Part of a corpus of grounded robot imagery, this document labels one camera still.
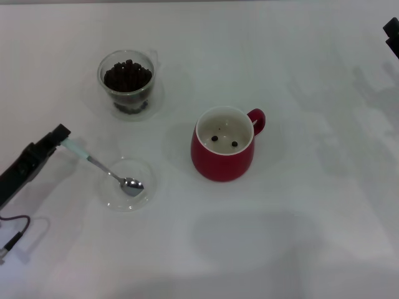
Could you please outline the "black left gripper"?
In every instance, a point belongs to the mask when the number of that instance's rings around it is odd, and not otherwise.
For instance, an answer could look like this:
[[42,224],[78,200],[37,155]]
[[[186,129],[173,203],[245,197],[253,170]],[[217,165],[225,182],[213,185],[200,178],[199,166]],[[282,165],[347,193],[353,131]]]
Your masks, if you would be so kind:
[[1,208],[3,208],[27,183],[31,182],[71,131],[59,124],[37,143],[30,143],[1,174]]

